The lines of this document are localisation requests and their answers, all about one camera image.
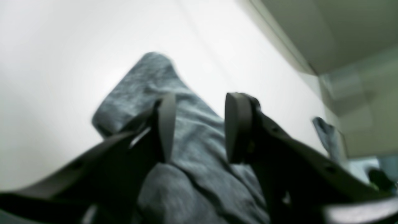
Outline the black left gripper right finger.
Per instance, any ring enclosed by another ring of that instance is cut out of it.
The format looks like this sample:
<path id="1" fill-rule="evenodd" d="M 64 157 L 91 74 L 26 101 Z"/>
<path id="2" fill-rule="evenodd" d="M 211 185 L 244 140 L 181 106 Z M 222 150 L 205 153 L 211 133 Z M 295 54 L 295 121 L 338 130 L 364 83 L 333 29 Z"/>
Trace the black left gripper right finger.
<path id="1" fill-rule="evenodd" d="M 249 165 L 273 224 L 396 224 L 397 196 L 380 192 L 290 137 L 244 93 L 227 93 L 225 145 Z"/>

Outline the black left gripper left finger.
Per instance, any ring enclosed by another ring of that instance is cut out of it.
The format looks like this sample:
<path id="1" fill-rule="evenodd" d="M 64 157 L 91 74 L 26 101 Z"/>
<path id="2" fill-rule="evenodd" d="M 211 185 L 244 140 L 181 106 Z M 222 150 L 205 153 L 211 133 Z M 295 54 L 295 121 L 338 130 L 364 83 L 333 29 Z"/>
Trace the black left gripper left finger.
<path id="1" fill-rule="evenodd" d="M 170 161 L 176 97 L 169 93 L 49 177 L 1 193 L 1 211 L 41 224 L 129 224 L 143 182 Z"/>

